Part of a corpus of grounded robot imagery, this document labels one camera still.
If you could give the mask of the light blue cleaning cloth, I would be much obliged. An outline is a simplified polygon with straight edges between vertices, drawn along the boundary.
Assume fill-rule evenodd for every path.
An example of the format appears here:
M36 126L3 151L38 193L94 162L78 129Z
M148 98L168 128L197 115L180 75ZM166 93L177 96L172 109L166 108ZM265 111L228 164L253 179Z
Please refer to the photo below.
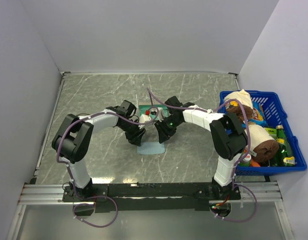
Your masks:
M139 155L157 155L165 153L165 145L163 143L155 142L143 142L137 147L137 153Z

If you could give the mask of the aluminium frame rail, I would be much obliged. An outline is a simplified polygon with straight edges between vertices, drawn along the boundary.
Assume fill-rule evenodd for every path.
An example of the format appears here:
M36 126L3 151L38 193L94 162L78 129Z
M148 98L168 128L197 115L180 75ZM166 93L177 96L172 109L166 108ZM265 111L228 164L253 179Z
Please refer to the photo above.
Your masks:
M281 202L281 195L277 182L239 182L242 185L240 200L233 200L233 203L251 203L253 194L260 203ZM64 186L61 184L26 184L24 185L18 205L73 205L73 201L64 202Z

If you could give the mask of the green glass bottle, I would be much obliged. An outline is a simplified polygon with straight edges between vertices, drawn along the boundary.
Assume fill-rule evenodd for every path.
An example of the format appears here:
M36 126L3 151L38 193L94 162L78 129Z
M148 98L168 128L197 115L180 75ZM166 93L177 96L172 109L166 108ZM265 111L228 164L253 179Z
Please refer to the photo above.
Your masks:
M294 155L285 135L283 125L276 126L276 141L278 142L279 149L275 156L270 160L270 166L285 167L283 165L283 159L285 157L294 157Z

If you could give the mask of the grey-brown glasses case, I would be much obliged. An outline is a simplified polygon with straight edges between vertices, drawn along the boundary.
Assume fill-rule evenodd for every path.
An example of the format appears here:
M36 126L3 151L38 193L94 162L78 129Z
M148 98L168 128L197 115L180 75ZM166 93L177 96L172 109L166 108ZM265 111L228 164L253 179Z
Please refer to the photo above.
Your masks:
M154 107L149 104L140 104L138 109L139 115L148 115L152 118L155 117L155 115L158 113L158 110L158 118L164 118L170 115L168 108L162 104L155 104Z

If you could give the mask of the blue Lays chip bag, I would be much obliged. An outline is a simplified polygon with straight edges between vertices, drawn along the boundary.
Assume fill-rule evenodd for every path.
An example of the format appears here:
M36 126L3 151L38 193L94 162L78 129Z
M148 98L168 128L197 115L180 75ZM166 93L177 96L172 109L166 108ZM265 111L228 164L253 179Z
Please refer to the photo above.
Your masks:
M253 114L252 118L248 121L248 124L249 125L257 124L260 125L261 127L267 126L267 121L265 119L265 114L261 104L252 102L252 105L253 105Z

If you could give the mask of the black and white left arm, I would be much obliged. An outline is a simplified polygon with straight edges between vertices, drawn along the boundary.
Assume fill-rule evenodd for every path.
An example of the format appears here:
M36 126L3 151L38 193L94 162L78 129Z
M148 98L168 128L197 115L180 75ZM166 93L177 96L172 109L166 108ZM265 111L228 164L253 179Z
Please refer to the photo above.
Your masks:
M121 105L109 106L98 113L83 117L69 114L63 120L52 140L52 148L57 152L56 161L66 165L70 186L79 200L87 201L93 195L93 182L84 160L92 134L118 127L130 144L140 146L146 130L131 120L135 111L136 107L124 100Z

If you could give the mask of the yellow green snack packet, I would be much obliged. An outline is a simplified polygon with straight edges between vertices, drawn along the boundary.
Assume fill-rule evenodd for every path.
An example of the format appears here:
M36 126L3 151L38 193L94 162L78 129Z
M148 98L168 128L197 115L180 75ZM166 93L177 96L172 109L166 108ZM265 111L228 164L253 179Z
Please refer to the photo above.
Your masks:
M283 159L283 165L288 167L288 166L295 166L295 158L293 156L291 157L285 157Z

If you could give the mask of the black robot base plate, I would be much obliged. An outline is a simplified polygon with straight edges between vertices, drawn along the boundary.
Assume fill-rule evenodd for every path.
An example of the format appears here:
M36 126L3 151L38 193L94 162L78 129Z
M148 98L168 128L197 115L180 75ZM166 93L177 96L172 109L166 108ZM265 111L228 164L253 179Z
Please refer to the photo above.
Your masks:
M86 191L64 189L63 202L88 203L96 213L190 209L208 211L211 203L240 200L240 191L213 182L93 184Z

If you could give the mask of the blue plastic basket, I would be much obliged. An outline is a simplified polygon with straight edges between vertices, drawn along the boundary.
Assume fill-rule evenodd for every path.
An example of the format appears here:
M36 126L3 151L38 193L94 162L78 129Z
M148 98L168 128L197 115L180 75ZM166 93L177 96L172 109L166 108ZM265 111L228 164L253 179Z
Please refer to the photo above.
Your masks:
M220 103L225 103L224 98L235 91L222 91L220 93ZM276 126L283 125L283 129L291 150L293 152L295 158L295 166L270 166L270 160L265 163L258 164L252 159L252 162L247 164L239 164L236 168L236 174L239 176L252 176L252 175L260 175L260 176L272 176L276 174L282 174L287 172L294 171L304 171L307 169L306 162L300 148L298 146L297 138L292 134L292 131L287 122L287 115L282 108L279 97L274 92L265 92L265 91L247 91L250 96L252 102L257 102L261 104L265 119L267 121L267 126L263 127L275 140L276 140ZM250 120L252 118L253 108L246 109L246 115ZM243 127L249 126L249 124L242 124Z

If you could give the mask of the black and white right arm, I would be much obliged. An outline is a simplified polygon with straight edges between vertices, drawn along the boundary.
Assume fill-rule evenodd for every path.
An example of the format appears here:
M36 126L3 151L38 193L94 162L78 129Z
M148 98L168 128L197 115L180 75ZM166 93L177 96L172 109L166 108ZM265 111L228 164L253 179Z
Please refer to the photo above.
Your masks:
M159 142L169 140L182 123L197 125L211 132L215 151L218 153L217 169L212 178L212 193L223 199L233 189L236 162L248 145L248 136L234 113L217 113L188 102L181 103L177 97L170 97L164 105L169 116L155 123Z

